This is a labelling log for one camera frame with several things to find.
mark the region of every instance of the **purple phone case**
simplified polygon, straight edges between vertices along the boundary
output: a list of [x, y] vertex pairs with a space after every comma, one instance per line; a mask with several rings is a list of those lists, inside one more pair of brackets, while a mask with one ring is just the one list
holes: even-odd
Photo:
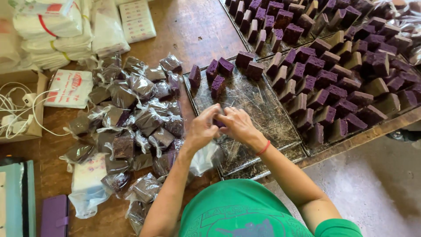
[[69, 201], [66, 195], [58, 195], [43, 201], [41, 237], [66, 237]]

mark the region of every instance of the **concrete floor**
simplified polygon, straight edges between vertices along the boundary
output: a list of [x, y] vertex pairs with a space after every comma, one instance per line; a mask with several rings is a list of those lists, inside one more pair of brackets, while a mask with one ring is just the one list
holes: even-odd
[[[385, 136], [307, 167], [305, 173], [364, 237], [421, 234], [421, 150]], [[266, 185], [302, 218], [276, 182]]]

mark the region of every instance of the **green shirt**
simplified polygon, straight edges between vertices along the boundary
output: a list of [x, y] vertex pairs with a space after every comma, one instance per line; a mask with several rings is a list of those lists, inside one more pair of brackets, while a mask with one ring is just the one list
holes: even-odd
[[[213, 184], [186, 206], [180, 237], [312, 237], [285, 205], [263, 185], [234, 179]], [[316, 237], [362, 237], [354, 223], [330, 219], [320, 223]]]

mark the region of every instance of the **wooden table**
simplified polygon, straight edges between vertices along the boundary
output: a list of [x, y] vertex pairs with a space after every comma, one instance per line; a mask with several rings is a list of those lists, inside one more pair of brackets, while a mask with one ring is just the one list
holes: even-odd
[[[218, 0], [155, 0], [149, 2], [149, 8], [157, 37], [131, 44], [128, 55], [150, 66], [156, 66], [160, 59], [171, 52], [184, 62], [185, 73], [190, 71], [193, 64], [202, 67], [208, 65], [212, 59], [228, 58], [236, 55], [238, 51], [245, 51]], [[188, 127], [195, 115], [186, 92], [183, 91], [182, 94], [183, 115], [187, 119], [186, 127]], [[43, 124], [47, 129], [62, 134], [66, 121], [75, 118], [77, 112], [76, 109], [45, 108]], [[298, 166], [304, 168], [320, 162], [419, 119], [421, 119], [421, 108], [361, 133], [315, 157], [310, 157], [300, 162]], [[72, 174], [66, 171], [67, 164], [58, 157], [63, 155], [74, 142], [70, 135], [57, 137], [43, 131], [41, 139], [0, 145], [1, 156], [12, 154], [34, 160], [38, 231], [42, 200], [71, 193]], [[150, 168], [136, 172], [135, 178], [149, 171]], [[218, 181], [219, 176], [215, 170], [196, 178], [186, 188], [183, 206], [198, 192]], [[129, 201], [112, 196], [99, 205], [98, 213], [89, 219], [75, 218], [75, 209], [71, 205], [69, 236], [135, 236], [129, 221], [124, 218], [128, 205]]]

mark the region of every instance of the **woman's left hand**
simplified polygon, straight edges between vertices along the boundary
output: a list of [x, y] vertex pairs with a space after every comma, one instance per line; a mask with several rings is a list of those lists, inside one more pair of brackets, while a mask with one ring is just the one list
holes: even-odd
[[219, 104], [205, 109], [198, 117], [192, 120], [183, 148], [192, 154], [206, 146], [214, 137], [219, 137], [219, 129], [213, 125], [213, 118], [221, 111]]

